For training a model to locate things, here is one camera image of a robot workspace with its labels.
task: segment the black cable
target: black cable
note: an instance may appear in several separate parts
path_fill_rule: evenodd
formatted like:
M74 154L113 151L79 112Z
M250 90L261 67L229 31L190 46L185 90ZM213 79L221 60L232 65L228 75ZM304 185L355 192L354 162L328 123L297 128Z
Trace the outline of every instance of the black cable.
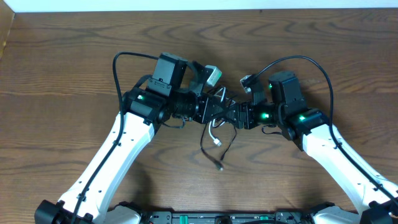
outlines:
M231 98L228 98L228 100L229 100L229 105L228 105L228 107L231 106L232 100L233 100L235 97L237 97L237 95L233 95Z
M219 128L225 121L223 119L221 119L219 122L220 122L219 124L217 124L215 127L212 127L212 128L213 129Z
M252 81L256 80L262 73L264 73L266 70L268 70L268 68L270 68L271 66L273 66L273 65L275 65L275 64L277 64L277 63L279 63L281 61L288 60L288 59L293 59L293 58L302 58L302 59L305 59L305 60L309 60L316 67L318 67L318 69L323 73L323 75L326 78L326 81L327 81L328 86L329 86L329 93L330 93L329 132L330 132L331 138L333 139L333 142L336 144L336 148L338 148L341 151L341 153L345 156L345 158L347 158L347 160L349 160L350 163L352 163L352 165L354 165L355 168L357 168L357 170L359 170L362 173L362 175L364 175L384 195L386 195L388 198L390 198L391 201L398 207L397 199L394 198L394 196L392 196L390 194L390 192L388 192L382 186L382 184L377 183L356 161L354 161L354 159L351 158L351 156L349 156L348 153L343 149L343 147L341 146L341 143L337 141L337 138L336 138L336 136L335 136L335 134L333 132L333 89L331 87L331 82L330 82L328 74L326 73L326 71L316 61L314 61L314 59L312 59L310 57L307 57L307 56L303 56L303 55L293 55L293 56L283 57L283 58L280 58L280 59L276 60L275 62L270 63L268 66L263 68L257 75L255 75L253 78L251 78L251 80Z
M225 116L227 113L228 113L228 111L224 110L224 111L219 112L219 113L217 113L217 114L213 114L213 115L211 116L210 120L217 119L217 118L222 118L222 117Z
M236 135L238 134L238 133L236 132L235 125L232 124L232 126L234 127L235 135L234 135L234 137L232 138L232 140L230 140L229 145L228 145L228 147L225 149L223 155L221 155L221 157L220 157L220 160L221 160L221 161L224 159L224 156L225 156L226 152L228 152L228 149L231 147L232 143L234 143L234 140L235 140L235 138L236 138Z
M219 89L221 88L221 85L218 85L214 88L211 88L207 91L208 94L214 95Z
M274 132L271 132L271 133L266 133L266 132L265 132L265 128L276 128L276 125L274 125L274 124L264 125L264 126L261 128L261 131L262 131L264 134L280 134L280 135L282 135L282 133L279 132L279 131L274 131Z
M207 124L208 123L205 124L205 128L203 128L203 132L201 133L200 150L203 153L203 155L205 155L207 157L207 159L209 159L211 162L214 163L214 165L217 167L218 170L222 171L224 169L224 166L219 161L217 161L213 156L207 154L207 152L203 148L203 137L205 136L205 131L206 131L206 128L207 128Z
M149 78L152 78L152 75L144 75L141 77L138 82L134 85L134 87L140 87L144 82L146 82Z
M119 141L122 137L123 134L123 129L124 129L124 115L123 115L123 102L122 102L122 93L120 90L120 85L119 85L119 80L118 80L118 74L116 72L116 61L119 58L120 55L133 55L133 56L139 56L139 57L145 57L145 58L151 58L151 59L155 59L157 60L158 58L155 56L150 56L150 55L144 55L144 54L140 54L140 53L134 53L134 52L119 52L117 53L114 58L113 58L113 64L112 64L112 71L113 71L113 78L114 78L114 84L116 85L116 92L118 93L118 99L119 99L119 113L120 113L120 129L119 129L119 134L116 138L116 140L113 142L113 145L111 147L111 149L108 151L108 153L106 153L106 155L104 156L104 159L100 162L100 164L98 165L98 167L95 169L95 171L93 172L93 174L91 175L91 177L88 179L87 184L85 185L85 187L83 188L83 190L81 191L81 194L78 196L78 200L75 206L75 209L73 211L73 215L72 215L72 220L71 223L74 224L76 217L77 217L77 213L79 211L81 202L83 201L83 199L86 197L86 193L87 190L90 186L90 184L92 183L92 181L94 180L94 178L96 177L96 175L98 174L98 172L101 170L101 168L104 166L106 160L109 158L109 156L112 154L113 150L116 148L116 146L119 144Z
M182 124L181 124L180 126L171 126L171 125L168 125L168 124L166 124L166 123L162 123L162 124L163 124L164 126L168 127L168 128L183 129L186 122L185 122L185 118L181 118L181 119L182 119Z

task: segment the wire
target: wire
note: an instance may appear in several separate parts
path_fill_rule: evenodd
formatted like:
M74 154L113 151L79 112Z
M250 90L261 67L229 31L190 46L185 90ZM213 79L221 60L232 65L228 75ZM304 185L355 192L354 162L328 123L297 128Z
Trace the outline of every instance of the wire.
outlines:
M116 148L116 146L119 144L119 141L122 137L123 134L123 129L124 129L124 115L123 115L123 101L122 101L122 93L120 90L120 85L119 85L119 80L118 80L118 73L116 72L116 61L119 58L120 55L133 55L133 56L139 56L139 57L145 57L145 58L151 58L154 60L157 60L158 58L155 56L151 56L151 55L145 55L145 54L140 54L140 53L134 53L134 52L119 52L117 53L114 58L113 58L113 64L112 64L112 71L113 71L113 78L114 78L114 84L116 85L116 92L118 93L118 99L119 99L119 113L120 113L120 129L119 129L119 134L116 138L116 140L113 142L112 147L109 149L108 153L106 153L106 155L104 156L104 159L100 162L100 164L98 165L98 167L95 169L95 171L93 172L93 174L91 175L91 177L88 179L87 184L85 185L85 187L83 188L83 190L81 191L81 193L78 196L78 200L75 206L75 209L73 211L73 215L72 215L72 220L71 223L74 224L76 217L77 217L77 213L79 211L81 202L83 201L83 199L86 197L86 193L87 190L90 186L90 184L92 183L92 181L94 180L94 178L96 177L96 175L98 174L98 172L101 170L101 168L104 166L106 160L109 158L109 156L112 154L113 150Z
M224 101L224 98L225 98L225 92L226 92L225 86L221 87L221 88L214 94L214 96L219 96L218 93L221 92L221 91L223 91L223 94L221 95L221 100L220 100L220 101L222 102L222 101Z
M182 124L180 126L170 126L166 123L162 123L164 126L168 127L168 128L178 128L178 129L183 129L185 126L185 118L181 118L182 119Z
M345 158L347 158L347 160L349 160L350 163L352 163L352 165L354 165L355 168L357 168L357 170L359 170L362 173L362 175L364 175L384 195L386 195L388 198L390 198L391 201L398 207L397 199L394 198L394 196L392 196L390 194L390 192L388 192L382 186L382 184L377 183L353 158L351 158L351 156L349 156L348 153L343 149L343 147L341 146L341 143L337 141L337 138L336 138L336 136L335 136L335 134L333 132L333 89L331 87L331 82L330 82L328 74L326 73L326 71L316 61L314 61L314 59L312 59L310 57L307 57L307 56L303 56L303 55L293 55L293 56L280 58L280 59L270 63L265 68L263 68L257 75L255 75L253 78L251 78L251 81L249 83L251 83L254 80L256 80L262 73L264 73L266 70L268 70L271 66L273 66L273 65L275 65L275 64L277 64L277 63L279 63L281 61L288 60L288 59L293 59L293 58L302 58L302 59L305 59L305 60L309 60L316 67L318 67L318 69L323 73L323 75L326 78L326 81L327 81L328 86L329 86L329 93L330 93L329 132L330 132L331 138L333 139L333 142L336 144L335 148L338 148L341 151L341 153L345 156Z
M224 125L226 122L222 119L221 122L217 125L215 125L215 123L213 122L212 127L213 128L219 128L220 126Z
M213 141L216 141L217 138L214 137L214 135L211 133L211 126L214 125L214 121L215 121L215 119L213 121L210 121L211 125L209 125L209 135L213 139Z
M203 148L203 137L205 135L205 131L206 131L206 127L207 127L207 123L205 124L205 128L203 128L203 132L201 133L201 137L200 137L200 150L203 153L203 155L205 155L207 157L207 159L209 159L211 162L214 163L214 165L217 167L218 170L222 171L224 169L224 166L221 164L220 161L217 161L213 156L209 155L205 149Z
M265 132L265 128L276 128L276 125L275 125L275 124L264 125L264 126L261 128L261 131L262 131L264 134L280 134L280 135L282 135L282 133L279 132L279 131L274 131L274 132L271 132L271 133L266 133L266 132Z
M237 95L234 95L234 96L232 96L231 98L229 98L228 100L229 100L229 105L228 105L228 107L230 107L230 106L233 106L236 102L233 100L233 98L235 98L235 97L237 97Z
M235 125L232 124L232 126L234 127L235 135L234 135L234 137L232 138L232 140L229 142L229 145L228 145L228 147L225 149L223 155L221 155L221 157L220 157L220 160L221 160L221 161L224 159L224 156L225 156L226 152L228 152L228 149L231 147L232 143L234 142L234 140L235 140L235 138L236 138L236 135L238 134L238 133L236 132Z
M148 80L149 78L152 78L152 75L144 75L143 77L141 77L138 82L134 85L134 87L140 87L142 84L144 84L144 82L146 82L146 80Z
M217 87L211 88L207 91L208 94L214 95L214 93L221 88L221 85L218 85Z

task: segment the cable connector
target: cable connector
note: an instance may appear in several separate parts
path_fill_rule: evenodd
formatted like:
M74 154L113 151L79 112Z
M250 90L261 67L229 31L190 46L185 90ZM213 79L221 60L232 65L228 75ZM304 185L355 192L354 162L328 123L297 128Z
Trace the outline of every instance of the cable connector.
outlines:
M223 165L220 163L220 162L216 162L215 163L215 165L216 165L216 167L217 167L217 169L219 170L219 171L223 171L224 170L224 167L223 167Z
M243 78L241 79L241 85L242 85L243 90L244 90L244 92L245 92L246 94L251 93L251 89L250 89L250 87L248 87L248 83L251 82L251 79L250 79L251 76L252 76L252 75L246 75L245 77L243 77Z
M215 138L213 142L218 147L220 147L222 145L221 141L218 138Z

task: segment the white plastic casing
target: white plastic casing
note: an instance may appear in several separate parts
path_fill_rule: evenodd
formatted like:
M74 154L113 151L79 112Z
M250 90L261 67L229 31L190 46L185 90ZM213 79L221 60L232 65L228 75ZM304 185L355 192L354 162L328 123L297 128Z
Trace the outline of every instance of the white plastic casing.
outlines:
M355 224L361 219L358 214L344 211L337 206L320 210L312 218L315 224Z
M218 69L214 65L206 65L205 68L210 68L213 69L213 72L210 74L209 78L206 81L206 84L208 86L214 87L218 80L221 78L221 75L223 74L220 69Z
M374 180L382 184L392 196L398 197L398 186L374 170L358 153L356 153L341 137L341 134L335 126L333 126L333 132L338 141L342 143L343 149L349 156ZM314 128L308 136L303 136L303 149L309 156L318 161L334 178L337 184L340 185L353 202L359 215L361 215L363 211L369 209L369 203L372 201L384 203L390 200L380 190L374 190L375 186L370 183L349 160L347 160L339 149L335 149L335 143L330 136L329 126L327 124Z
M73 212L78 200L78 195L83 190L88 179L103 160L113 142L116 140L120 129L120 114L117 115L115 123L109 136L101 146L93 160L72 187L64 193L59 201L64 201L64 209ZM154 137L152 124L144 124L144 119L131 113L124 115L124 134L102 169L98 172L94 181L86 193L86 200L81 203L78 216L84 217L86 213L93 215L94 223L103 223L109 204L116 189L126 175L132 162L137 155Z

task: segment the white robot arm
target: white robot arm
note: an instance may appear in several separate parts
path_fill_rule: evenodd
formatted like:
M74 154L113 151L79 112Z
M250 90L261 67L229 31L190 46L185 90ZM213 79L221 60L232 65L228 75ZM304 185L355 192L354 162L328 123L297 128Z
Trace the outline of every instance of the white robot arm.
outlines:
M77 195L83 190L88 179L109 151L109 148L118 135L119 127L120 114L117 115L109 136L93 160L88 164L84 173L58 200L64 203L63 208L65 210L74 211L78 200ZM92 222L94 223L103 223L105 221L106 212L116 189L119 187L120 182L123 180L133 161L152 140L154 134L153 125L144 124L143 118L132 113L124 115L124 131L119 146L112 152L91 183L90 190L87 191L86 197L80 205L78 211L79 217L84 217L88 213L92 215ZM139 221L138 214L132 214L131 216L132 219Z
M129 52L121 52L115 56L113 70L118 90L115 63L121 54L143 56ZM222 118L223 122L231 123L239 129L252 129L262 124L268 127L278 125L283 137L293 141L300 150L318 161L329 172L358 211L358 214L353 214L338 207L328 207L313 213L312 222L367 223L363 222L364 217L370 217L366 220L390 218L390 211L398 215L398 202L395 199L398 197L398 186L374 170L347 144L334 126L335 139L332 140L334 136L331 135L332 131L327 124L333 121L333 91L326 72L312 59L302 55L280 58L257 75L246 76L241 80L241 84L246 92L252 93L252 100L227 105L210 93L212 90L216 92L216 88L208 93L203 92L205 85L214 87L220 78L221 72L216 67L204 67L197 62L191 63L169 53L162 53L159 58L148 55L143 57L158 59L153 76L146 76L140 80L131 91L124 94L123 100L118 91L120 110L124 117L120 117L120 113L117 115L102 147L81 177L60 197L58 203L54 205L44 200L39 205L35 213L36 223L70 223L70 217L72 220L79 217L79 223L138 224L141 215L134 210L117 207L107 212L108 207L137 155L171 116L182 118L184 124L185 118L201 124ZM307 59L324 73L330 87L330 119L320 110L307 106L300 91L299 81L290 71L279 72L269 77L272 103L267 102L258 76L270 66L290 58ZM186 67L191 68L195 78L187 89L182 89L180 85ZM147 88L140 89L139 85L147 79ZM116 146L121 118L124 118L124 129ZM208 155L203 148L202 152L222 170L223 165L220 161ZM81 196L81 192L86 193L84 197Z
M343 149L371 177L376 180L394 197L398 197L398 186L374 170L349 144L343 139L337 128L334 134ZM359 223L362 213L368 210L371 202L382 204L390 199L377 190L370 181L335 148L330 136L329 126L323 124L311 129L309 135L303 136L303 150L314 158L334 178L355 206L357 214L342 211L339 208L327 208L314 216L315 223Z

